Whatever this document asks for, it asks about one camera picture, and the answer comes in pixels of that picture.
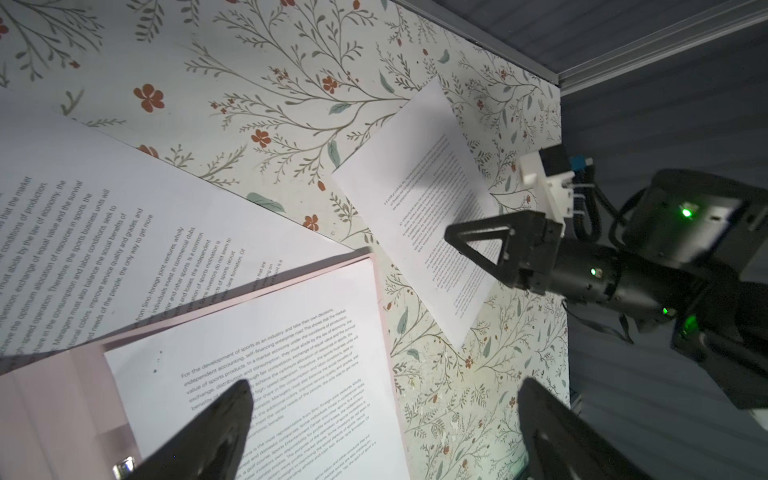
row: table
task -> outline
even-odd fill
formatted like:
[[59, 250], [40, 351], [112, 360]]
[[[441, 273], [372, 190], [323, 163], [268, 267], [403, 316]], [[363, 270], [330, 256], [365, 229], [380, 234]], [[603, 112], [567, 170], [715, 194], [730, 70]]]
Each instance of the table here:
[[559, 298], [497, 284], [454, 348], [330, 174], [438, 75], [499, 212], [535, 208], [515, 159], [560, 141], [556, 87], [387, 0], [2, 0], [0, 18], [0, 86], [373, 248], [414, 478], [522, 468], [522, 379], [568, 402]]

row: white paper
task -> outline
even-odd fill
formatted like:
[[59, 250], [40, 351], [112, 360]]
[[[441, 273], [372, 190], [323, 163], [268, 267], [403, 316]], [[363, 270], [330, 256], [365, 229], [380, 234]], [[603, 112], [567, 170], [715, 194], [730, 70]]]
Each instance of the white paper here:
[[350, 251], [12, 95], [0, 88], [0, 373]]
[[377, 299], [365, 259], [108, 352], [139, 451], [245, 378], [238, 478], [408, 478]]
[[[497, 207], [437, 79], [333, 173], [451, 344], [460, 346], [493, 277], [443, 240]], [[495, 259], [498, 245], [481, 252]]]

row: pink folder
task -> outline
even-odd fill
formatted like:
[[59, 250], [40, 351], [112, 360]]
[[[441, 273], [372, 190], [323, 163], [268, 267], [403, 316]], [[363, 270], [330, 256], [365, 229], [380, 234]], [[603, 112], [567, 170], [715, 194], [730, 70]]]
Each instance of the pink folder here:
[[[0, 478], [114, 480], [113, 465], [128, 456], [139, 462], [141, 456], [105, 352], [365, 259], [374, 256], [363, 254], [256, 292], [75, 347], [0, 376]], [[383, 321], [382, 328], [386, 337]]]

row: floral tablecloth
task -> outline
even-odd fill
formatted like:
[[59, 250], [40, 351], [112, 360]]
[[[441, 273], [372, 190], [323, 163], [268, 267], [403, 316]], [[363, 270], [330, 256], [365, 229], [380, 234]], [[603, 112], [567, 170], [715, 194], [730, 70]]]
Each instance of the floral tablecloth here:
[[0, 0], [0, 86], [372, 247], [415, 478], [511, 478], [521, 380], [568, 401], [559, 299], [497, 284], [454, 348], [330, 175], [436, 75], [499, 212], [535, 208], [515, 159], [560, 141], [559, 90], [387, 0]]

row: gray wall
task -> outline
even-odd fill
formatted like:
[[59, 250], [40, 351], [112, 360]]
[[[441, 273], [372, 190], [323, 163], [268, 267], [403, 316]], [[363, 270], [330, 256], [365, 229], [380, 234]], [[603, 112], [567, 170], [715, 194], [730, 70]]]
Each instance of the gray wall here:
[[[768, 188], [768, 26], [757, 25], [563, 97], [563, 143], [595, 159], [619, 206], [656, 170], [688, 167]], [[604, 217], [604, 231], [608, 218]], [[745, 280], [768, 283], [765, 248]], [[617, 315], [574, 312], [618, 328]], [[569, 321], [583, 418], [655, 478], [768, 478], [768, 432], [669, 349], [671, 325], [626, 346]]]
[[435, 0], [560, 72], [723, 0]]

